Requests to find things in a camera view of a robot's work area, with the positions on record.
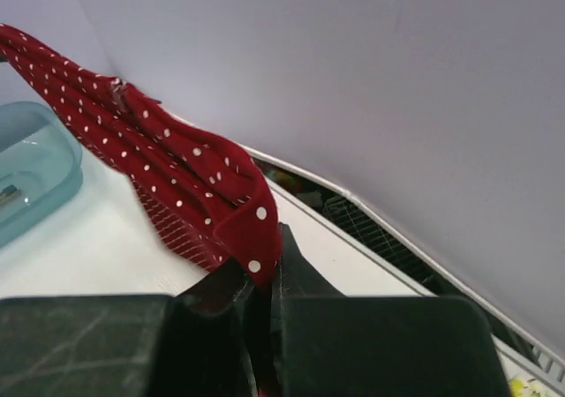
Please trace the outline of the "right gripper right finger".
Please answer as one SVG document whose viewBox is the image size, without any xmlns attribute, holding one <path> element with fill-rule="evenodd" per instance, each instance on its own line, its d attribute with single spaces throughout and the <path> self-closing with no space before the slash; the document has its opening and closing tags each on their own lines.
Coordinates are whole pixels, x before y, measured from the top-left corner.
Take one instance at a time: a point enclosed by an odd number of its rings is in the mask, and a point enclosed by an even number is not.
<svg viewBox="0 0 565 397">
<path fill-rule="evenodd" d="M 485 317 L 461 297 L 346 296 L 288 226 L 271 334 L 287 396 L 508 396 Z"/>
</svg>

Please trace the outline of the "red polka dot skirt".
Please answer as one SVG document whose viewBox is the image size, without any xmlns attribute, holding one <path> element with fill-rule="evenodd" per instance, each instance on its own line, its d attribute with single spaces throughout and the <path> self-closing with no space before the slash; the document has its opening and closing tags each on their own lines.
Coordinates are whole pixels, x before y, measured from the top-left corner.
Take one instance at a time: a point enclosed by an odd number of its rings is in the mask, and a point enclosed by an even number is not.
<svg viewBox="0 0 565 397">
<path fill-rule="evenodd" d="M 1 54 L 83 147 L 128 178 L 169 251 L 207 271 L 234 260 L 256 286 L 271 285 L 282 255 L 278 212 L 246 150 L 9 25 Z"/>
</svg>

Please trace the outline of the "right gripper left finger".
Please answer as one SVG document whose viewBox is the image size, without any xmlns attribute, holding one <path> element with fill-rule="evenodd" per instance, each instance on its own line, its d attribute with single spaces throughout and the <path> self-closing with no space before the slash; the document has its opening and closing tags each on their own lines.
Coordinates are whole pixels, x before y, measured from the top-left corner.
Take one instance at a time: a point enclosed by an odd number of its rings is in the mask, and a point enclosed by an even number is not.
<svg viewBox="0 0 565 397">
<path fill-rule="evenodd" d="M 1 302 L 4 396 L 239 396 L 235 262 L 178 296 L 30 296 Z"/>
</svg>

